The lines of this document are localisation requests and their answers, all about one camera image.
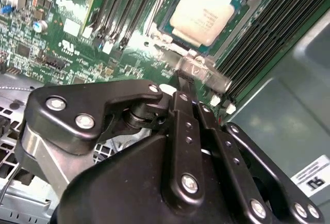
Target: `silver screw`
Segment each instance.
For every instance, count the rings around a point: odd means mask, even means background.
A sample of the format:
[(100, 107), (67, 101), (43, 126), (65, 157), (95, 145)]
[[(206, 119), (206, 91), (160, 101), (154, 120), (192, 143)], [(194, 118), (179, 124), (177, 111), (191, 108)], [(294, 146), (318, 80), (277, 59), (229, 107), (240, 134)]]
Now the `silver screw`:
[(205, 105), (203, 105), (203, 110), (206, 112), (210, 112), (210, 110)]
[(239, 132), (238, 129), (237, 129), (235, 126), (233, 126), (233, 125), (232, 125), (232, 130), (233, 130), (235, 133), (238, 133), (238, 132)]
[(316, 219), (320, 218), (319, 213), (317, 212), (317, 210), (312, 205), (310, 205), (310, 204), (308, 205), (308, 210), (309, 210), (310, 214), (312, 216), (314, 216)]
[(84, 130), (88, 130), (94, 127), (95, 122), (94, 119), (91, 118), (90, 116), (81, 114), (76, 117), (76, 124), (78, 125), (78, 127)]
[(52, 109), (55, 111), (60, 111), (60, 110), (65, 109), (66, 104), (65, 104), (64, 100), (62, 100), (60, 98), (50, 98), (46, 101), (46, 106), (49, 109)]
[(188, 101), (188, 97), (184, 94), (180, 94), (180, 98), (182, 98), (184, 101)]
[(294, 204), (295, 210), (297, 210), (297, 213), (303, 217), (303, 218), (307, 218), (307, 213), (304, 210), (304, 208), (299, 204), (299, 203), (295, 203)]
[(153, 92), (158, 92), (158, 88), (155, 85), (149, 85), (149, 89)]
[(186, 127), (191, 129), (192, 128), (192, 124), (190, 122), (186, 122)]
[(266, 210), (259, 201), (253, 199), (251, 201), (251, 207), (257, 216), (259, 216), (262, 219), (266, 218)]
[(198, 191), (197, 182), (192, 176), (187, 174), (183, 175), (181, 182), (187, 192), (194, 194)]
[(191, 139), (190, 137), (187, 137), (187, 138), (186, 138), (186, 143), (188, 143), (188, 144), (192, 144), (192, 139)]

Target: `label sticker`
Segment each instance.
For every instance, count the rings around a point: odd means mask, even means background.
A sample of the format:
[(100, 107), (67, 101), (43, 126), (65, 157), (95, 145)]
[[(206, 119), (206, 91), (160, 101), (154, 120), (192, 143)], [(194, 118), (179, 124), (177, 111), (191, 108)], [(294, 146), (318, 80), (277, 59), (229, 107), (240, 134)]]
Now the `label sticker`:
[(76, 22), (73, 22), (70, 19), (66, 19), (63, 27), (63, 31), (69, 33), (72, 36), (78, 36), (80, 30), (80, 25)]
[(330, 160), (322, 155), (294, 175), (291, 180), (306, 196), (311, 197), (330, 184)]

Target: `ram slot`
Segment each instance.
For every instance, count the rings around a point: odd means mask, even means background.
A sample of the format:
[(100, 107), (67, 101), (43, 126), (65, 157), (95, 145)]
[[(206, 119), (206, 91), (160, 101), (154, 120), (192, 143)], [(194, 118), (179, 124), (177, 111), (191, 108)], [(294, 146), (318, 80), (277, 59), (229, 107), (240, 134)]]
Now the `ram slot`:
[(102, 36), (109, 33), (109, 31), (112, 30), (112, 24), (113, 24), (114, 18), (116, 17), (118, 8), (122, 2), (123, 2), (123, 0), (114, 0), (114, 3), (110, 8), (110, 12), (109, 12), (106, 24), (102, 28)]
[(102, 1), (101, 8), (100, 8), (99, 12), (97, 13), (94, 24), (92, 25), (93, 26), (93, 31), (95, 31), (95, 30), (102, 27), (102, 22), (103, 22), (102, 17), (104, 16), (104, 14), (107, 10), (108, 3), (109, 3), (109, 0), (103, 0)]
[(141, 4), (138, 8), (138, 11), (136, 12), (134, 18), (131, 20), (126, 32), (125, 32), (125, 35), (124, 35), (124, 38), (120, 41), (120, 44), (119, 44), (119, 49), (120, 50), (123, 50), (126, 48), (129, 40), (131, 39), (132, 35), (133, 35), (133, 32), (134, 30), (136, 29), (138, 23), (139, 23), (139, 20), (147, 6), (147, 4), (149, 3), (150, 0), (142, 0), (141, 1)]
[(119, 35), (121, 33), (121, 31), (123, 30), (123, 27), (126, 23), (126, 20), (128, 18), (129, 12), (131, 11), (133, 4), (134, 4), (135, 0), (128, 0), (127, 5), (125, 6), (124, 12), (120, 18), (120, 21), (117, 22), (118, 25), (116, 24), (115, 29), (113, 30), (113, 32), (110, 34), (109, 38), (111, 43), (114, 43), (118, 40)]

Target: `capacitor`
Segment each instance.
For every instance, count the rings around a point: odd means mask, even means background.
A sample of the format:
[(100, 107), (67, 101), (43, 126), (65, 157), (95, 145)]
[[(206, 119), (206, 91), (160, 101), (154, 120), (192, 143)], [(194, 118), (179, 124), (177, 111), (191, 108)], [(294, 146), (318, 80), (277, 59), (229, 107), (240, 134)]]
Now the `capacitor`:
[(42, 33), (47, 30), (47, 27), (48, 27), (47, 23), (44, 20), (39, 20), (33, 23), (32, 28), (36, 33)]

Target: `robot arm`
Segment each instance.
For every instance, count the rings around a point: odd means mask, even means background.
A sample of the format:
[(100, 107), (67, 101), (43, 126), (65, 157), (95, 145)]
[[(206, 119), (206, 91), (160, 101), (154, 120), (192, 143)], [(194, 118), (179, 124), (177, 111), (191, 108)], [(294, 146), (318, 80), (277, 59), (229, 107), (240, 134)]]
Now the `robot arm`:
[[(32, 92), (15, 153), (60, 198), (53, 223), (324, 223), (240, 127), (218, 125), (192, 79), (172, 85), (173, 96), (147, 80)], [(98, 142), (141, 128), (151, 136), (93, 164)]]

